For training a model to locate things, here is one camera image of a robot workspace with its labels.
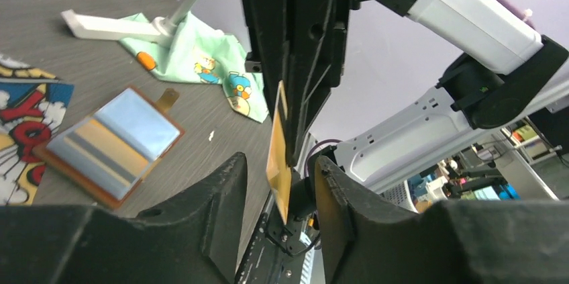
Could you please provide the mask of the mint green cartoon cloth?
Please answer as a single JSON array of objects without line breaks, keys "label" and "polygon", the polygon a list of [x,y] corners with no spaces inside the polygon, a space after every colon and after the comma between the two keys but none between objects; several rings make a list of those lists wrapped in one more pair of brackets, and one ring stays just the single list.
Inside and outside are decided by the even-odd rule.
[{"label": "mint green cartoon cloth", "polygon": [[219,85],[235,112],[258,123],[268,117],[262,75],[246,72],[246,51],[237,38],[191,13],[178,25],[169,47],[135,38],[119,42],[156,79]]}]

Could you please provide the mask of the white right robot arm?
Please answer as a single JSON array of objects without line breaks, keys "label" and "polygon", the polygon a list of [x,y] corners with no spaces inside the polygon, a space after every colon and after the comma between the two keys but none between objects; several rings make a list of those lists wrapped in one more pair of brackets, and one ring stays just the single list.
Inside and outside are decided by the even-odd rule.
[{"label": "white right robot arm", "polygon": [[[348,20],[371,0],[242,0],[252,50],[274,117],[270,156],[291,182],[306,133],[343,73]],[[568,50],[503,0],[373,0],[461,50],[415,103],[333,151],[335,163],[382,191],[494,130],[546,106]]]}]

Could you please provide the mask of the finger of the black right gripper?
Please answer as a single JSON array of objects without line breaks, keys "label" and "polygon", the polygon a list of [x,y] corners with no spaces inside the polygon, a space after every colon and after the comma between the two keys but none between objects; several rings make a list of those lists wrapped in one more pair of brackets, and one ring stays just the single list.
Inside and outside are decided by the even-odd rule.
[{"label": "finger of the black right gripper", "polygon": [[295,166],[306,129],[309,87],[323,39],[327,33],[333,0],[290,0],[291,51],[286,70],[287,164]]},{"label": "finger of the black right gripper", "polygon": [[253,59],[261,64],[264,96],[270,115],[277,112],[280,81],[287,81],[289,41],[287,0],[242,0]]}]

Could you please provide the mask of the gold credit card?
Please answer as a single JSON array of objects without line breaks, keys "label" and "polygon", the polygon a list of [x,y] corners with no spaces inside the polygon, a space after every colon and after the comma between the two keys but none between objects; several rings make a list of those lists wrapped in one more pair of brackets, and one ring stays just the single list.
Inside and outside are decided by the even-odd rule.
[{"label": "gold credit card", "polygon": [[266,176],[274,195],[283,224],[287,224],[292,185],[291,167],[287,163],[287,145],[282,121],[287,120],[287,99],[283,81],[278,83],[270,146],[266,165]]}]

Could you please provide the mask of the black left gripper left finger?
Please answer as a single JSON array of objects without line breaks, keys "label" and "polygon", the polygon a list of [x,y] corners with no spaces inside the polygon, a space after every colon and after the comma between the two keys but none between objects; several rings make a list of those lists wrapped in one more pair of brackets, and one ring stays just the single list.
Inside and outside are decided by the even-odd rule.
[{"label": "black left gripper left finger", "polygon": [[1,208],[2,283],[233,283],[248,182],[237,152],[135,218],[94,205]]}]

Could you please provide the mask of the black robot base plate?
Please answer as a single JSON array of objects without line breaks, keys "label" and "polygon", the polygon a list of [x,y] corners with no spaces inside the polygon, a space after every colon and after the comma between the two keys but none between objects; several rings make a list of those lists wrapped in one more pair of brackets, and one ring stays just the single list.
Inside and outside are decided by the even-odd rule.
[{"label": "black robot base plate", "polygon": [[314,215],[310,214],[303,219],[291,217],[284,225],[274,195],[269,194],[236,271],[235,282],[309,284],[320,239],[313,221]]}]

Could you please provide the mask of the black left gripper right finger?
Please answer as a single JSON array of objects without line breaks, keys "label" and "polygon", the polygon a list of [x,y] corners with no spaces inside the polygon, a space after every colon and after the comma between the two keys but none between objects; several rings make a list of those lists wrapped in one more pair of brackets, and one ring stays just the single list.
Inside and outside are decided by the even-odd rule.
[{"label": "black left gripper right finger", "polygon": [[567,201],[443,200],[416,214],[315,161],[327,283],[567,283]]}]

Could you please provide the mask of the colourful comic print shorts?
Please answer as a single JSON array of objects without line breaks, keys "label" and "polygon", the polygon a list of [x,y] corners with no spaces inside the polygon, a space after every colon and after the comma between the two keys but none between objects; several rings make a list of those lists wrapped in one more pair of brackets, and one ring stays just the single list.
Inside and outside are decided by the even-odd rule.
[{"label": "colourful comic print shorts", "polygon": [[74,85],[1,55],[1,205],[33,202],[46,170],[33,149],[60,129]]}]

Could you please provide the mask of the brown leather card holder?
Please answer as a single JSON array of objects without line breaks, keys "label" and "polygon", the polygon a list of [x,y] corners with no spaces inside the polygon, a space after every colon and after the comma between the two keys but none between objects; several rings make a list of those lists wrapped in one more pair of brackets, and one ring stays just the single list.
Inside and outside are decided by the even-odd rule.
[{"label": "brown leather card holder", "polygon": [[33,152],[95,201],[119,208],[185,131],[168,114],[178,91],[153,101],[128,87]]}]

